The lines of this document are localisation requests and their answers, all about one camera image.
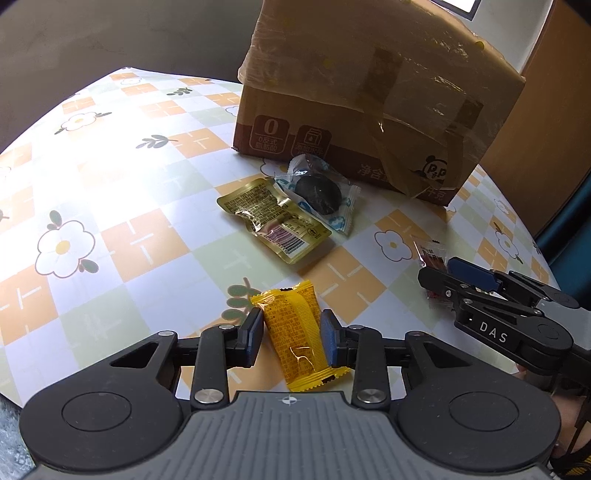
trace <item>panda logo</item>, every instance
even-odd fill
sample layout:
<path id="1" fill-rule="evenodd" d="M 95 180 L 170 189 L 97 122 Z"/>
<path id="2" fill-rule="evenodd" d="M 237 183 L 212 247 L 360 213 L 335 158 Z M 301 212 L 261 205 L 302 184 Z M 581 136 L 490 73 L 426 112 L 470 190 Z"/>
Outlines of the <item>panda logo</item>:
<path id="1" fill-rule="evenodd" d="M 435 155 L 429 155 L 425 160 L 423 169 L 417 170 L 415 173 L 423 178 L 442 183 L 447 173 L 447 162 L 441 158 L 436 158 Z"/>

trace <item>checkered tablecloth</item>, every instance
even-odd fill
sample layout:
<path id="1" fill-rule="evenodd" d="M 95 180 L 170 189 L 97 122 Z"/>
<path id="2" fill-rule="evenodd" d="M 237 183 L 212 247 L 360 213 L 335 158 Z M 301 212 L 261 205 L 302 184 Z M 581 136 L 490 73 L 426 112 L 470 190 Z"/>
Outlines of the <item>checkered tablecloth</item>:
<path id="1" fill-rule="evenodd" d="M 241 85 L 125 68 L 78 92 L 0 155 L 0 391 L 47 385 L 159 330 L 240 321 L 248 293 L 309 278 L 321 307 L 384 336 L 432 333 L 501 368 L 417 283 L 411 235 L 556 286 L 524 224 L 478 167 L 444 209 L 362 185 L 353 232 L 283 263 L 216 199 L 285 165 L 230 148 Z M 183 371 L 178 395 L 188 395 Z M 235 390 L 285 388 L 268 340 Z M 329 384 L 348 388 L 350 379 Z M 394 395 L 400 373 L 391 371 Z"/>

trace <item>yellow snack package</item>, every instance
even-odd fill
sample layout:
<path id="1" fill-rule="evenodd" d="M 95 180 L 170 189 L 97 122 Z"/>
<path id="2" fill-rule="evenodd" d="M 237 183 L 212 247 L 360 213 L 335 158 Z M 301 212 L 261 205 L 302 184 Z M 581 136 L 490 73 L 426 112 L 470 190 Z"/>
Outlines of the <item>yellow snack package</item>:
<path id="1" fill-rule="evenodd" d="M 251 298 L 264 312 L 265 324 L 292 392 L 319 387 L 350 371 L 332 368 L 320 340 L 320 307 L 310 280 L 291 290 L 269 290 Z"/>
<path id="2" fill-rule="evenodd" d="M 217 204 L 244 218 L 248 230 L 289 264 L 302 259 L 330 235 L 330 230 L 301 210 L 274 179 L 253 180 L 218 198 Z"/>

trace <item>silver bolt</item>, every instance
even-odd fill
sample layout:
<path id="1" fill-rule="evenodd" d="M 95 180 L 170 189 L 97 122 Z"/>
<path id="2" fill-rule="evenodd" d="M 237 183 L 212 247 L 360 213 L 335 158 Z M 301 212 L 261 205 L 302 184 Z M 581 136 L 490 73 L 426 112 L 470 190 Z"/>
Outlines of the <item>silver bolt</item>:
<path id="1" fill-rule="evenodd" d="M 202 388 L 195 393 L 195 400 L 199 403 L 211 404 L 222 401 L 223 393 L 215 388 Z"/>
<path id="2" fill-rule="evenodd" d="M 357 394 L 363 403 L 380 403 L 386 400 L 386 394 L 377 388 L 366 388 Z"/>

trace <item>dark round snack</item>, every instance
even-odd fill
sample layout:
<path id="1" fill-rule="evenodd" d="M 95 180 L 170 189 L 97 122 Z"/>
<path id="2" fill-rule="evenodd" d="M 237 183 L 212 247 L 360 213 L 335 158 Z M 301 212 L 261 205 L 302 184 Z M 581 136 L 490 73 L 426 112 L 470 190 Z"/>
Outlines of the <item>dark round snack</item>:
<path id="1" fill-rule="evenodd" d="M 343 201 L 339 186 L 320 173 L 300 178 L 295 184 L 295 192 L 321 215 L 335 213 Z"/>

